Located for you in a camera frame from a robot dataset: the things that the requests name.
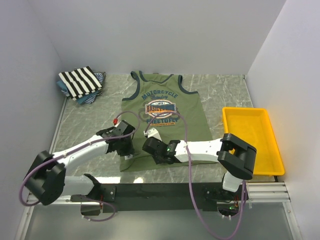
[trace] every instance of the marble countertop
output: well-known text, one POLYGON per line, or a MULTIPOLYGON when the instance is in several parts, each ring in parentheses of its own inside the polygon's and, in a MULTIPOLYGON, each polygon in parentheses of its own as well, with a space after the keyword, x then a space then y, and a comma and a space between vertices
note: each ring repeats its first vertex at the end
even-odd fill
MULTIPOLYGON (((213 139, 224 134, 223 107, 253 107, 243 75, 185 74, 182 85, 188 91, 199 92, 213 139)), ((137 82, 129 74, 107 74, 102 96, 93 104, 79 105, 68 99, 53 152, 68 149, 112 126, 113 119, 121 112, 122 98, 131 96, 136 87, 137 82)), ((112 152, 80 165, 69 174, 91 174, 103 183, 184 183, 189 178, 187 166, 120 172, 119 164, 119 156, 112 152)), ((192 166, 192 181, 220 182, 225 172, 219 163, 195 165, 192 166)), ((252 181, 274 182, 274 178, 254 176, 252 181)))

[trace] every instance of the green tank top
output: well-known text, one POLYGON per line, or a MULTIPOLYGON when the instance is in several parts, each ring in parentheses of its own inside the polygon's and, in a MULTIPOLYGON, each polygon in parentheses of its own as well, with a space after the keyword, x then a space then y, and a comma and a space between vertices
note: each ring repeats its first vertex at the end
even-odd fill
MULTIPOLYGON (((134 155, 120 159, 121 172, 134 172, 168 167, 187 166, 187 162, 174 164, 156 164, 151 155, 142 150, 146 141, 144 130, 153 116, 165 110, 180 113, 188 126, 188 141, 210 141, 211 132, 202 108, 197 91, 189 92, 182 87, 181 75, 143 74, 131 72, 131 76, 137 81, 135 93, 122 99, 122 111, 132 111, 138 114, 141 125, 134 134, 134 155)), ((136 117, 131 113, 124 113, 122 119, 133 126, 137 125, 136 117)), ((168 144, 170 140, 184 140, 184 122, 177 115, 166 113, 155 118, 150 128, 156 128, 161 139, 168 144)), ((192 161, 193 164, 208 164, 208 161, 192 161)))

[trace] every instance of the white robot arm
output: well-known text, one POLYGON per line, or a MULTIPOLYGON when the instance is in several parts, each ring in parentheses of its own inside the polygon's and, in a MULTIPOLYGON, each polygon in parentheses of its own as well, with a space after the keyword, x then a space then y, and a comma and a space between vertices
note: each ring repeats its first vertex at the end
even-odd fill
POLYGON ((188 141, 187 145, 184 140, 163 143, 155 128, 144 135, 147 140, 142 149, 153 156, 156 164, 188 162, 188 145, 192 161, 217 162, 227 169, 222 181, 224 190, 235 193, 243 180, 253 177, 257 150, 233 134, 226 133, 223 138, 211 141, 188 141))
MULTIPOLYGON (((60 196, 92 194, 95 188, 100 187, 100 183, 93 176, 90 174, 66 176, 66 173, 86 161, 113 151, 119 156, 134 154, 131 136, 119 137, 128 135, 134 130, 132 125, 123 120, 67 150, 53 154, 47 151, 39 153, 28 174, 46 161, 58 156, 64 157, 40 168, 27 179, 25 186, 43 205, 51 204, 60 196)), ((185 141, 171 140, 165 144, 155 128, 144 134, 147 139, 142 149, 152 155, 156 164, 189 161, 185 141)), ((224 190, 235 193, 243 180, 252 179, 257 150, 238 137, 226 133, 223 138, 212 141, 190 141, 187 145, 192 161, 220 162, 227 169, 222 180, 224 190)))

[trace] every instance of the white backdrop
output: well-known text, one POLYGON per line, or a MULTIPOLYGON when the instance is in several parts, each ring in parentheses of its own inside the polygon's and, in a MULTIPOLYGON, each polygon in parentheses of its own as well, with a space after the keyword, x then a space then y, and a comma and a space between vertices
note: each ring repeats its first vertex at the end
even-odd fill
POLYGON ((320 2, 287 0, 247 84, 269 112, 285 183, 305 240, 320 239, 320 2))
POLYGON ((26 0, 0 7, 0 239, 12 240, 24 207, 22 180, 48 150, 63 97, 56 86, 62 63, 26 0))
POLYGON ((247 74, 285 0, 29 0, 66 70, 247 74))

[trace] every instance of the yellow plastic bin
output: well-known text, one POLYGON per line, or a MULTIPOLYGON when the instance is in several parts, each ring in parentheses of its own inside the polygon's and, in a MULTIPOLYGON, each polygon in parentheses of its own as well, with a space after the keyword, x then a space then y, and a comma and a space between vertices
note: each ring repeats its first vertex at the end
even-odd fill
POLYGON ((234 134, 256 148, 254 175, 281 176, 285 174, 267 110, 224 107, 222 117, 225 133, 234 134))

